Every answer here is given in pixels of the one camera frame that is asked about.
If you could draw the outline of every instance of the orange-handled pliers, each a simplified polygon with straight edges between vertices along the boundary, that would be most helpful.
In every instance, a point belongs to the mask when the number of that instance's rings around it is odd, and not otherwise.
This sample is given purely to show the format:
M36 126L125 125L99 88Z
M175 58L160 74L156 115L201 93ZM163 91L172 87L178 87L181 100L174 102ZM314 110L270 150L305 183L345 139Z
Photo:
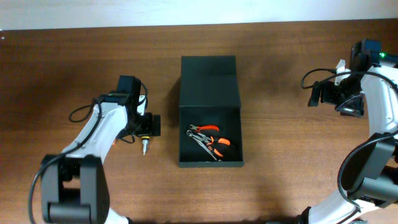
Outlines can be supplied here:
M215 125L195 126L193 124L190 124L189 127L190 127L190 129L196 131L197 133L200 133L200 131L203 131L203 130L220 131L220 129Z
M214 152L219 158L224 157L224 153L228 150L232 150L235 148L231 142L225 138L215 138L215 137L207 137L202 133L198 133L198 135L193 134L190 130L187 131L187 135L191 138L203 142L206 144L206 147Z

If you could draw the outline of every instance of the black box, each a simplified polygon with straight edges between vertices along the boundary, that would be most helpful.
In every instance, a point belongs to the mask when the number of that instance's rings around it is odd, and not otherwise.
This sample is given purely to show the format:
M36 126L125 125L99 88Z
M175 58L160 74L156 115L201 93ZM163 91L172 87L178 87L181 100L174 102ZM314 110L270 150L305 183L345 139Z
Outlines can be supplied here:
M236 146L232 161L216 162L187 136L189 125L214 124L216 137ZM235 56L182 57L180 89L180 167L242 167L241 100Z

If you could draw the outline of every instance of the box lid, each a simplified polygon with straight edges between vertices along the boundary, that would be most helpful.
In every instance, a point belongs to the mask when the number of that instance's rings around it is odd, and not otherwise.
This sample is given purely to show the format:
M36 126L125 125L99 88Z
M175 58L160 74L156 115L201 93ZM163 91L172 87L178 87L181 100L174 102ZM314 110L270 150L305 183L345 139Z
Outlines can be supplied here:
M241 107L235 56L183 56L180 107Z

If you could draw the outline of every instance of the white wall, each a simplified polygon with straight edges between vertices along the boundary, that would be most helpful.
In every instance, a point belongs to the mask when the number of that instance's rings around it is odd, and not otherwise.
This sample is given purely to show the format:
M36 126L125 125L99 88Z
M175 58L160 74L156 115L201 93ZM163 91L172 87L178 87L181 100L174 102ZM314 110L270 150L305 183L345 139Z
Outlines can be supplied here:
M398 0L0 0L4 30L394 17Z

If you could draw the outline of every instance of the wood grain surface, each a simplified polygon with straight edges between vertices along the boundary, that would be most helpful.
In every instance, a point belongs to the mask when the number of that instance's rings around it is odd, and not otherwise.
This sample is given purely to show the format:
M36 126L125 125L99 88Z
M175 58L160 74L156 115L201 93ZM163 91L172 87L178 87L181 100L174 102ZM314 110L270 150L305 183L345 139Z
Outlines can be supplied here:
M349 61L368 37L398 53L398 20L284 22L2 32L0 40L0 223L28 223L27 193L44 155L59 153L83 123L71 110L135 75L162 136L142 156L118 143L104 163L111 206L135 221L238 222L301 213L336 189L341 162L368 138L368 121L332 106L307 108L300 88L313 68ZM243 168L178 168L182 55L236 55L242 101ZM315 79L326 77L317 74ZM40 186L34 195L42 222ZM396 223L397 206L364 215Z

